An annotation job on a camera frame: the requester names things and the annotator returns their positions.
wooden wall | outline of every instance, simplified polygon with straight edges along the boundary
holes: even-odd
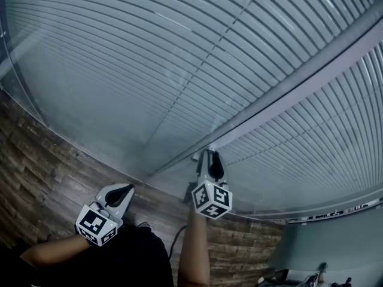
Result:
[[[181,200],[98,162],[76,149],[0,92],[0,243],[33,245],[74,233],[85,203],[106,185],[136,183],[127,221],[147,221],[167,250],[186,224]],[[278,244],[283,225],[234,215],[209,221],[212,286],[255,286]],[[183,233],[171,259],[177,281]]]

human arm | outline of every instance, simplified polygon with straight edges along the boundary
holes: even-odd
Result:
[[[178,269],[179,287],[210,286],[206,218],[191,205]]]
[[[62,240],[35,245],[22,253],[20,258],[39,269],[67,261],[89,247],[87,240],[78,234]]]

